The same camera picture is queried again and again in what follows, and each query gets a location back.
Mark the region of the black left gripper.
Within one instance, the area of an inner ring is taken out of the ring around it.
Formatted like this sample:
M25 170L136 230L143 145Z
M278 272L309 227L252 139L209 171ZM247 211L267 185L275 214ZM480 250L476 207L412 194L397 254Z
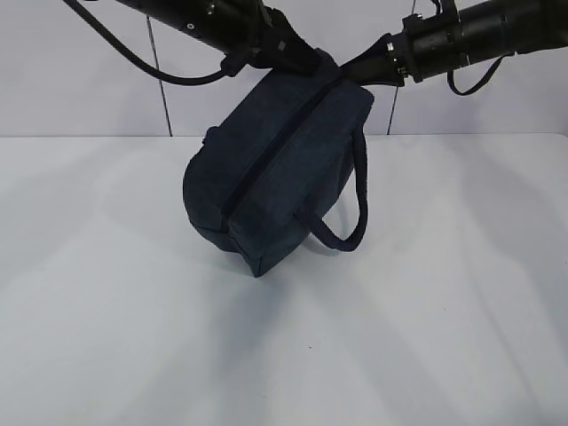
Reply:
M245 41L226 53L221 70L235 77L246 65L313 75L320 55L292 28L282 11L263 1L251 1L251 17Z

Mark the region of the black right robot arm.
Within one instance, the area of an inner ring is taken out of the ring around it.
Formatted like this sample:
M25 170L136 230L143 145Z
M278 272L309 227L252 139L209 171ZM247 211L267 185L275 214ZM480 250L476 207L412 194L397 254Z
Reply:
M381 36L342 66L345 77L361 86L402 87L407 77L420 83L445 75L450 90L470 96L483 88L507 57L567 45L567 3L563 0L484 1L458 9L437 1L434 15L402 20L401 32ZM468 90L455 85L454 72L490 60L481 80Z

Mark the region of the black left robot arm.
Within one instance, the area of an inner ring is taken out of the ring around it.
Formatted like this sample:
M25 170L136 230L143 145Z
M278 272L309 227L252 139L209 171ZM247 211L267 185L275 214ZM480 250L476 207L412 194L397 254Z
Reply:
M312 75L320 55L292 28L285 14L262 1L136 0L123 5L221 51L221 70L245 66Z

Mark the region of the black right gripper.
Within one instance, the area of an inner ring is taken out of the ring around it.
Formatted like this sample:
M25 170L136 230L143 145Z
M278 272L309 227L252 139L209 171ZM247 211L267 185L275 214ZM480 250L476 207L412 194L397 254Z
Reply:
M413 13L402 20L396 35L380 37L358 57L341 65L343 77L359 86L403 87L404 77L415 83L458 69L462 54L458 12L441 12L424 18Z

